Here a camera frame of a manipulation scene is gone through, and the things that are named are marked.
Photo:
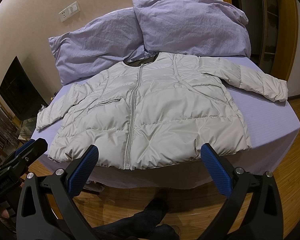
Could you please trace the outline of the person's left hand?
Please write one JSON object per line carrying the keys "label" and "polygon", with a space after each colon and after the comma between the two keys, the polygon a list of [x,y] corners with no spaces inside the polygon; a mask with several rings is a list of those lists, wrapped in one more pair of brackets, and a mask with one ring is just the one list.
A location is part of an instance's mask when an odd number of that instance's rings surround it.
{"label": "person's left hand", "polygon": [[11,206],[2,206],[0,205],[0,218],[3,219],[12,219],[16,216],[16,212]]}

